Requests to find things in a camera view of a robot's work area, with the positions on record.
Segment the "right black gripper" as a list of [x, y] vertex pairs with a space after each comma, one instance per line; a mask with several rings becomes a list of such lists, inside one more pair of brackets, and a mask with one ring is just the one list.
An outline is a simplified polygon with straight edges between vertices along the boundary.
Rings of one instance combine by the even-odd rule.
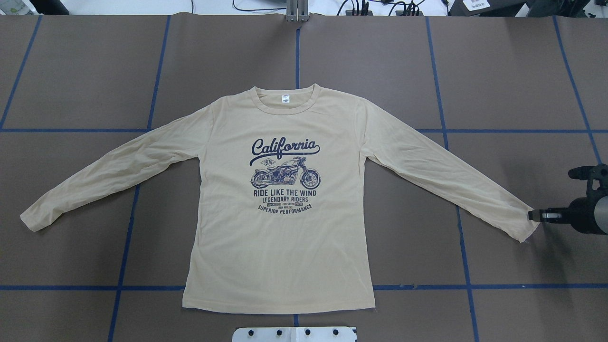
[[553, 220], [553, 210], [534, 209], [528, 212], [528, 219], [534, 222], [569, 224], [580, 233], [594, 233], [594, 219], [588, 199], [575, 199], [568, 208], [560, 208], [560, 217]]

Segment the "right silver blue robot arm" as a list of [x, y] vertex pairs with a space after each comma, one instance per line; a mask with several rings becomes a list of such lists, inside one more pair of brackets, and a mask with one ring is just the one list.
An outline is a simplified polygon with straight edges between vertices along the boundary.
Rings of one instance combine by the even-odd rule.
[[582, 234], [608, 233], [608, 198], [605, 193], [574, 199], [568, 207], [530, 210], [527, 218], [534, 222], [567, 224]]

